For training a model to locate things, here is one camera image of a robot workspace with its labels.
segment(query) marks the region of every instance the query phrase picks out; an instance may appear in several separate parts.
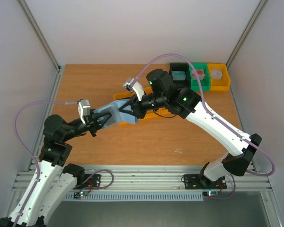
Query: white panel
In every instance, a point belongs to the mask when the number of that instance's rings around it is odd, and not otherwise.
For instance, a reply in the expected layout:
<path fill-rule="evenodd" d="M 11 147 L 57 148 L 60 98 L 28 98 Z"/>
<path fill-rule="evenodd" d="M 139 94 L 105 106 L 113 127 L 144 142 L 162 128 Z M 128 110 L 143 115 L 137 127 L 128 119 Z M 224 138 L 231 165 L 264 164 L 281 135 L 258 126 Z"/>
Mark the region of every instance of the white panel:
<path fill-rule="evenodd" d="M 0 0 L 0 217 L 17 171 L 29 160 L 14 136 L 14 115 L 28 102 L 47 99 L 54 77 L 55 68 L 17 1 Z M 19 133 L 29 148 L 43 109 L 31 107 L 19 117 Z"/>
<path fill-rule="evenodd" d="M 225 63 L 258 0 L 27 3 L 57 61 L 143 64 L 164 53 Z M 159 62 L 180 61 L 177 58 Z"/>
<path fill-rule="evenodd" d="M 245 130 L 276 162 L 270 182 L 284 217 L 284 0 L 268 2 L 229 72 Z M 270 171 L 262 155 L 256 161 Z"/>

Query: wooden tabletop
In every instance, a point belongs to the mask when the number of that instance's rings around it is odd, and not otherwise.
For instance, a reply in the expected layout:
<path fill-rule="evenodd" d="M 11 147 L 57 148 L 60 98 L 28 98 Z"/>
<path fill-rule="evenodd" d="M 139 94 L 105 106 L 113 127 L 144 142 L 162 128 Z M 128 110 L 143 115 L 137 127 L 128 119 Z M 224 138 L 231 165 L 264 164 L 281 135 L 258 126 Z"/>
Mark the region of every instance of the wooden tabletop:
<path fill-rule="evenodd" d="M 144 65 L 66 65 L 57 101 L 88 99 L 92 108 L 113 101 L 113 94 L 126 91 L 122 85 L 134 78 Z M 146 74 L 168 65 L 152 65 L 140 82 L 149 84 Z M 207 103 L 223 118 L 240 127 L 230 92 L 208 91 Z M 70 122 L 79 117 L 77 106 L 55 105 L 53 114 Z M 74 164 L 95 165 L 204 165 L 226 149 L 198 126 L 175 117 L 156 117 L 135 125 L 113 125 L 68 141 L 73 146 L 67 160 Z"/>

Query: black cable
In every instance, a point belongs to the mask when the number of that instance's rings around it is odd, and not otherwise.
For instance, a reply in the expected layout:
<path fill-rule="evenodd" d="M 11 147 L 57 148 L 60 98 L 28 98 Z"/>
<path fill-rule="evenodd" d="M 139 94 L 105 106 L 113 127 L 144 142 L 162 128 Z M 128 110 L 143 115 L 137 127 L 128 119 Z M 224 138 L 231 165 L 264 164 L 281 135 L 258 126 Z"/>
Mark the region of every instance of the black cable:
<path fill-rule="evenodd" d="M 165 116 L 162 116 L 160 114 L 157 113 L 157 111 L 153 110 L 153 113 L 159 117 L 164 117 L 164 118 L 174 118 L 176 116 L 176 114 L 174 116 L 171 116 L 171 117 L 165 117 Z"/>

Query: metal grate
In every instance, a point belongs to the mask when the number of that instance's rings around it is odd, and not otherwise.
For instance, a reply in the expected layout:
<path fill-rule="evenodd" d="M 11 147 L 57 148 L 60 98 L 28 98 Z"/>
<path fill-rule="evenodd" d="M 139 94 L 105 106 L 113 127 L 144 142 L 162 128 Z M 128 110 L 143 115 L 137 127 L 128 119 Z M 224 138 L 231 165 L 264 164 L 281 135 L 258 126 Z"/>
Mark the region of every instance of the metal grate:
<path fill-rule="evenodd" d="M 67 194 L 64 201 L 203 201 L 201 192 L 92 192 L 79 199 L 73 195 Z"/>

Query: black mounting plate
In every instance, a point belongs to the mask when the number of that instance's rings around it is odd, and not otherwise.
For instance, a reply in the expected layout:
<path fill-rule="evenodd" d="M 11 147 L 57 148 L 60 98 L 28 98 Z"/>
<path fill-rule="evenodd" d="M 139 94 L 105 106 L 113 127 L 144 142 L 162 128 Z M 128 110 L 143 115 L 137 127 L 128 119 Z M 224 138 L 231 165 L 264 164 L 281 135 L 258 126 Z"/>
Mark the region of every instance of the black mounting plate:
<path fill-rule="evenodd" d="M 90 176 L 90 174 L 85 174 L 84 180 L 86 180 L 89 176 Z M 101 184 L 101 175 L 95 174 L 91 178 L 89 178 L 89 181 L 92 182 L 93 187 L 99 187 L 100 184 Z M 88 188 L 88 187 L 90 187 L 90 183 L 85 182 L 83 185 L 80 185 L 76 189 L 82 189 L 82 188 Z"/>
<path fill-rule="evenodd" d="M 199 174 L 185 174 L 182 177 L 182 181 L 185 185 L 185 189 L 204 189 L 204 190 L 214 190 L 214 189 L 221 189 L 218 184 L 213 182 L 207 188 L 204 188 L 199 182 Z M 227 188 L 225 177 L 220 177 L 217 182 L 222 185 L 223 189 Z"/>

